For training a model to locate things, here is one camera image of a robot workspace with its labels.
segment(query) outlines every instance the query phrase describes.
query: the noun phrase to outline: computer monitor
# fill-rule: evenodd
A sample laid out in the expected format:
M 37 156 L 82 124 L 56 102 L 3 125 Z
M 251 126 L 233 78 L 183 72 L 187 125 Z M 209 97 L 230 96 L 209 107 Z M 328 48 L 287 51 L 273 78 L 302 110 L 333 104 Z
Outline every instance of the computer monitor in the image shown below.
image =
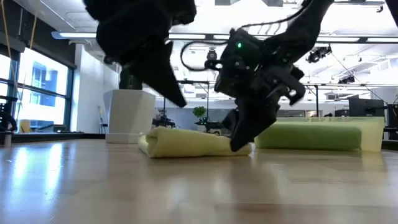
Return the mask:
M 349 110 L 335 110 L 336 117 L 349 117 Z
M 348 99 L 349 116 L 384 117 L 384 102 L 382 100 Z

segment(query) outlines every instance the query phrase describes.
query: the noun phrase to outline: wooden floor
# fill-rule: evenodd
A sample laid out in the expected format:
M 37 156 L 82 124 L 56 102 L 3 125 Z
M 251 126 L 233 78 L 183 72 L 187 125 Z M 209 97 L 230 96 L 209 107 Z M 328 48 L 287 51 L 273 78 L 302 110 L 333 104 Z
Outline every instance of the wooden floor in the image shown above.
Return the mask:
M 0 149 L 0 223 L 398 223 L 398 153 L 146 158 L 81 140 Z

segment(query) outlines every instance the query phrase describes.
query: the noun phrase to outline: green foam block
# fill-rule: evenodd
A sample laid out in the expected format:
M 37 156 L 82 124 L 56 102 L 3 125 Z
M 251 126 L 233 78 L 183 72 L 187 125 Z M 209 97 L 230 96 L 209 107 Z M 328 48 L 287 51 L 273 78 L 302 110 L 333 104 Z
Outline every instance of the green foam block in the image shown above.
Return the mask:
M 254 142 L 261 149 L 352 151 L 361 149 L 361 138 L 362 130 L 355 126 L 276 122 Z

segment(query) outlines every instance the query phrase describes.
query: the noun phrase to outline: potted plant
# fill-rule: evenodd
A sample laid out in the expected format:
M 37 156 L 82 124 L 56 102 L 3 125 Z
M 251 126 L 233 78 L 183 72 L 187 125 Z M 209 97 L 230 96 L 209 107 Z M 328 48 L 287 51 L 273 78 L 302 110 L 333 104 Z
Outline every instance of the potted plant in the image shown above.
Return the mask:
M 131 75 L 127 68 L 123 68 L 120 73 L 120 90 L 142 90 L 142 81 Z
M 206 131 L 206 119 L 204 118 L 206 108 L 204 106 L 197 106 L 193 109 L 192 113 L 199 118 L 199 121 L 195 124 L 198 125 L 198 131 Z
M 132 76 L 128 68 L 123 68 L 119 89 L 104 93 L 109 126 L 106 142 L 137 144 L 138 139 L 150 131 L 155 95 L 144 91 L 142 87 L 142 81 Z

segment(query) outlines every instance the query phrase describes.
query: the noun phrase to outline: cable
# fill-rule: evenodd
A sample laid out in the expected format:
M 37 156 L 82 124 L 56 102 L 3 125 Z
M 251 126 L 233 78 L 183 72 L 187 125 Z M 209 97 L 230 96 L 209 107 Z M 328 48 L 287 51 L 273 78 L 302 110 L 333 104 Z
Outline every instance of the cable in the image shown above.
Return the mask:
M 331 54 L 334 56 L 334 58 L 337 60 L 337 62 L 338 62 L 341 66 L 343 66 L 343 68 L 344 68 L 350 75 L 352 75 L 352 76 L 356 79 L 356 81 L 360 82 L 360 84 L 363 85 L 363 83 L 361 82 L 361 80 L 359 80 L 358 78 L 356 78 L 355 75 L 354 75 L 352 72 L 350 72 L 350 71 L 347 69 L 347 67 L 345 67 L 345 66 L 343 65 L 343 63 L 340 62 L 340 60 L 338 60 L 338 58 L 336 57 L 336 55 L 334 55 L 334 53 L 331 53 Z M 373 92 L 373 91 L 372 91 L 369 87 L 367 87 L 366 85 L 363 85 L 363 86 L 365 86 L 365 88 L 368 89 L 368 91 L 370 91 L 375 97 L 377 97 L 377 98 L 379 98 L 380 100 L 382 100 L 382 101 L 387 105 L 387 107 L 388 107 L 388 102 L 386 102 L 386 101 L 383 100 L 380 96 L 378 96 L 377 94 L 375 94 L 375 92 Z M 396 112 L 394 111 L 394 109 L 392 109 L 392 111 L 394 112 L 394 115 L 396 116 L 396 118 L 398 118 L 398 116 L 397 116 Z
M 246 24 L 240 27 L 240 29 L 247 28 L 247 27 L 252 27 L 252 26 L 264 26 L 264 25 L 271 25 L 271 24 L 280 24 L 283 22 L 288 22 L 297 16 L 299 16 L 312 2 L 313 0 L 306 0 L 303 2 L 301 9 L 299 9 L 297 12 L 295 12 L 293 15 L 286 17 L 285 19 L 279 19 L 277 21 L 272 21 L 272 22 L 260 22 L 260 23 L 255 23 L 255 24 Z
M 282 26 L 281 24 L 278 24 L 278 28 L 275 30 L 274 35 L 276 35 L 276 33 L 279 31 L 281 26 Z
M 182 63 L 182 65 L 183 65 L 185 68 L 187 68 L 189 71 L 193 71 L 193 72 L 203 72 L 203 71 L 207 70 L 207 68 L 204 68 L 204 67 L 203 67 L 203 68 L 193 68 L 193 67 L 187 65 L 187 64 L 184 62 L 182 56 L 183 56 L 183 54 L 184 54 L 185 49 L 187 49 L 187 47 L 189 47 L 189 46 L 192 45 L 192 44 L 224 45 L 224 44 L 227 44 L 227 43 L 228 43 L 228 41 L 215 43 L 215 42 L 204 41 L 204 40 L 194 40 L 194 41 L 188 42 L 188 43 L 186 43 L 186 44 L 182 47 L 182 49 L 181 49 L 181 52 L 180 52 L 181 63 Z
M 260 26 L 260 29 L 257 31 L 257 34 L 260 34 L 261 30 L 262 30 L 262 26 Z
M 36 30 L 36 24 L 37 24 L 37 11 L 40 5 L 40 0 L 36 1 L 36 7 L 35 7 L 35 14 L 34 14 L 34 23 L 33 23 L 33 28 L 32 28 L 32 35 L 30 37 L 30 45 L 29 48 L 32 50 L 33 48 L 33 41 L 34 41 L 34 37 L 35 37 L 35 30 Z M 2 19 L 3 19 L 3 23 L 4 23 L 4 33 L 6 35 L 6 43 L 7 43 L 7 49 L 8 49 L 8 54 L 9 54 L 9 58 L 11 58 L 11 45 L 9 42 L 9 36 L 8 36 L 8 29 L 7 29 L 7 19 L 6 19 L 6 10 L 4 7 L 4 0 L 1 0 L 1 10 L 2 10 Z M 13 64 L 11 64 L 11 70 L 12 70 L 12 76 L 14 79 L 14 91 L 17 91 L 18 94 L 18 98 L 20 100 L 20 106 L 18 107 L 18 112 L 17 112 L 17 116 L 16 116 L 16 121 L 18 121 L 18 117 L 19 117 L 19 113 L 21 111 L 21 108 L 23 108 L 22 106 L 22 99 L 24 97 L 24 89 L 25 89 L 25 80 L 26 80 L 26 72 L 24 75 L 24 82 L 22 84 L 22 91 L 21 93 L 18 92 L 17 88 L 18 88 L 18 82 L 17 82 L 17 75 L 16 75 L 16 71 L 15 68 L 13 66 Z
M 394 105 L 396 104 L 396 101 L 398 100 L 398 96 L 397 98 L 394 100 L 394 102 L 392 103 L 392 112 L 394 113 L 394 115 L 396 116 L 396 118 L 398 118 L 398 115 L 396 113 L 396 111 L 394 110 Z
M 279 20 L 277 20 L 277 21 L 272 21 L 272 22 L 260 22 L 260 23 L 257 23 L 257 24 L 246 24 L 246 25 L 241 26 L 240 29 L 247 28 L 247 27 L 252 27 L 252 26 L 265 26 L 265 25 L 272 25 L 272 24 L 281 24 L 281 23 L 283 23 L 283 22 L 290 21 L 290 20 L 296 18 L 297 16 L 299 16 L 299 15 L 311 4 L 312 1 L 313 1 L 313 0 L 306 0 L 306 1 L 304 1 L 304 2 L 302 3 L 302 6 L 303 6 L 303 7 L 301 7 L 301 9 L 299 9 L 299 10 L 298 10 L 296 13 L 294 13 L 293 15 L 291 15 L 291 16 L 289 16 L 289 17 L 286 17 L 285 19 L 279 19 Z M 183 65 L 185 68 L 187 68 L 189 71 L 193 71 L 193 72 L 203 72 L 203 71 L 205 71 L 207 68 L 193 68 L 193 67 L 191 67 L 191 66 L 188 66 L 188 65 L 183 61 L 182 56 L 183 56 L 183 54 L 184 54 L 185 49 L 186 49 L 188 46 L 192 45 L 192 44 L 224 45 L 224 44 L 227 44 L 227 43 L 228 43 L 228 41 L 220 42 L 220 43 L 214 43 L 214 42 L 209 42 L 209 41 L 204 41 L 204 40 L 194 40 L 194 41 L 191 41 L 191 42 L 185 44 L 185 45 L 182 47 L 182 49 L 181 49 L 181 53 L 180 53 L 181 63 L 182 63 L 182 65 Z
M 340 62 L 340 60 L 338 60 L 338 58 L 336 57 L 336 55 L 334 55 L 334 53 L 331 53 L 331 54 L 334 56 L 334 58 L 337 60 L 337 62 L 338 62 L 350 75 L 352 75 L 352 76 L 356 79 L 356 81 L 360 82 L 360 84 L 363 85 L 363 83 L 361 83 L 361 80 L 359 80 L 358 78 L 356 78 L 355 75 L 354 75 L 352 72 L 350 72 L 350 71 L 348 70 L 348 68 L 345 67 L 345 66 L 343 65 L 342 62 Z M 375 94 L 375 92 L 373 92 L 369 87 L 367 87 L 366 85 L 363 85 L 363 86 L 365 86 L 365 88 L 368 89 L 375 97 L 379 98 L 380 100 L 382 100 L 383 102 L 385 102 L 385 103 L 388 105 L 388 103 L 387 103 L 385 100 L 383 100 L 380 96 L 378 96 L 377 94 Z

